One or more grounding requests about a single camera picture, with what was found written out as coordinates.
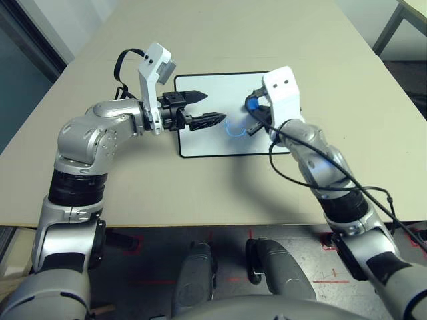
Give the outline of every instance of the black cable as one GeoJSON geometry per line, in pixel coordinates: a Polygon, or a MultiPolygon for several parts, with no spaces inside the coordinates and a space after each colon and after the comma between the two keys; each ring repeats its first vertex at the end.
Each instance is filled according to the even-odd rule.
{"type": "MultiPolygon", "coordinates": [[[[275,165],[273,162],[273,147],[277,144],[277,141],[274,141],[268,148],[268,159],[270,161],[270,166],[272,167],[272,169],[282,178],[291,181],[293,183],[296,183],[297,185],[301,185],[303,187],[308,187],[310,189],[316,189],[316,190],[323,190],[323,191],[356,191],[359,190],[359,188],[357,187],[353,187],[353,188],[334,188],[334,187],[318,187],[315,185],[310,185],[309,183],[304,183],[298,180],[295,180],[291,177],[288,177],[287,175],[285,175],[284,173],[282,173],[275,165]]],[[[393,198],[391,196],[391,194],[388,192],[387,189],[384,188],[380,188],[380,187],[375,187],[375,186],[367,186],[367,187],[363,187],[363,189],[365,190],[375,190],[375,191],[379,191],[379,192],[383,192],[387,195],[387,202],[390,206],[390,210],[393,214],[393,216],[396,216],[396,212],[394,211],[394,206],[393,206],[393,198]]],[[[396,222],[393,220],[392,222],[392,228],[390,230],[391,235],[394,235],[394,232],[396,230],[396,222]]]]}
{"type": "Polygon", "coordinates": [[[115,92],[115,97],[114,100],[118,100],[118,99],[126,99],[126,98],[131,98],[131,99],[137,99],[135,97],[135,95],[133,95],[132,93],[129,92],[129,87],[126,85],[126,83],[124,83],[121,79],[120,79],[120,69],[121,69],[121,65],[123,64],[123,61],[125,60],[125,56],[129,53],[129,52],[133,52],[136,53],[137,55],[140,55],[141,57],[145,57],[145,52],[141,49],[127,49],[124,50],[120,53],[119,57],[117,58],[117,61],[115,63],[114,66],[114,79],[116,79],[117,81],[119,81],[121,83],[121,87],[117,87],[117,90],[115,92]]]}
{"type": "Polygon", "coordinates": [[[365,196],[367,196],[369,200],[371,200],[377,207],[379,207],[385,214],[387,214],[387,216],[389,216],[393,221],[395,221],[409,236],[411,236],[411,238],[413,238],[413,240],[420,246],[420,248],[427,253],[427,246],[423,243],[423,241],[421,241],[417,236],[415,236],[415,234],[411,230],[409,230],[409,228],[407,228],[407,226],[405,226],[403,222],[401,222],[397,217],[393,216],[393,214],[389,210],[387,210],[387,208],[385,208],[383,204],[381,204],[374,196],[372,196],[367,190],[365,190],[363,186],[351,174],[349,174],[343,167],[341,167],[341,165],[336,163],[333,159],[329,158],[328,155],[325,154],[323,151],[317,149],[316,147],[313,147],[305,141],[299,140],[295,137],[292,137],[291,135],[288,135],[287,133],[280,131],[279,129],[266,123],[263,119],[257,117],[248,106],[248,101],[252,98],[257,99],[258,96],[255,93],[252,93],[251,95],[247,96],[245,100],[246,111],[251,115],[251,117],[253,117],[256,121],[260,122],[267,129],[270,129],[276,132],[277,134],[282,135],[286,139],[290,139],[292,141],[295,141],[296,143],[299,143],[300,145],[303,145],[304,147],[307,147],[308,149],[316,152],[318,155],[320,155],[329,163],[331,163],[335,168],[341,171],[349,180],[353,181],[354,185],[357,186],[357,188],[359,188],[359,190],[363,192],[363,194],[365,194],[365,196]]]}

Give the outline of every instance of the white tablet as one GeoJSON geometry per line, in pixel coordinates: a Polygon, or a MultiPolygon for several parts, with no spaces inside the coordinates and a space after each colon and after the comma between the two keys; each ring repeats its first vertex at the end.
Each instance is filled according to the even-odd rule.
{"type": "MultiPolygon", "coordinates": [[[[198,90],[207,94],[204,100],[188,105],[185,110],[197,117],[203,113],[220,112],[227,117],[219,124],[197,131],[188,127],[178,131],[179,153],[182,157],[217,157],[261,155],[268,153],[272,143],[264,129],[249,136],[246,127],[256,121],[244,109],[245,98],[261,87],[265,72],[178,75],[175,90],[198,90]]],[[[274,147],[274,153],[288,153],[274,147]]]]}

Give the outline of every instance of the gray wall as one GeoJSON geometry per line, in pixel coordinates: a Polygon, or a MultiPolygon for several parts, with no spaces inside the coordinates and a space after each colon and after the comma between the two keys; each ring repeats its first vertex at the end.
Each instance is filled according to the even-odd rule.
{"type": "MultiPolygon", "coordinates": [[[[371,47],[398,5],[396,0],[335,2],[371,47]]],[[[403,20],[380,57],[382,60],[427,60],[427,38],[403,20]]]]}
{"type": "Polygon", "coordinates": [[[1,29],[0,48],[1,153],[52,84],[1,29]]]}

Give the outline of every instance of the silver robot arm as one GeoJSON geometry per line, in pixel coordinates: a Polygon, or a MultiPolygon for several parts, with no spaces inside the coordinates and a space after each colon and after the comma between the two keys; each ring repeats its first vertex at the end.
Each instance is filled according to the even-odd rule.
{"type": "MultiPolygon", "coordinates": [[[[354,183],[328,160],[288,138],[315,147],[351,174],[342,154],[326,142],[323,131],[304,123],[297,112],[300,93],[290,68],[266,73],[262,83],[263,86],[246,99],[246,108],[286,134],[287,137],[268,131],[272,141],[289,149],[306,182],[315,187],[354,188],[354,183]],[[266,97],[270,106],[259,106],[259,97],[266,97]]],[[[262,127],[263,123],[259,122],[248,132],[254,134],[262,127]]],[[[394,319],[425,319],[427,268],[401,258],[393,237],[361,190],[311,190],[334,232],[332,239],[338,255],[353,278],[369,280],[394,319]]]]}
{"type": "Polygon", "coordinates": [[[103,190],[117,148],[144,131],[198,130],[225,117],[187,114],[187,104],[207,97],[199,91],[157,97],[156,83],[164,84],[174,68],[171,53],[153,43],[139,66],[142,101],[98,103],[61,129],[33,245],[35,274],[12,294],[0,319],[91,319],[88,270],[103,257],[103,190]]]}

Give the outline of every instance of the table leg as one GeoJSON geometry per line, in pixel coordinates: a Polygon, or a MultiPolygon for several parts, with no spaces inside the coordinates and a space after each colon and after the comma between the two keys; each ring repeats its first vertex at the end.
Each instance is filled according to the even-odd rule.
{"type": "Polygon", "coordinates": [[[386,47],[387,43],[393,36],[394,32],[399,27],[400,23],[403,20],[402,12],[404,11],[404,6],[399,4],[394,10],[393,15],[391,16],[390,20],[387,22],[386,27],[381,32],[378,40],[375,42],[374,46],[372,47],[372,50],[375,52],[376,55],[380,55],[381,52],[386,47]]]}

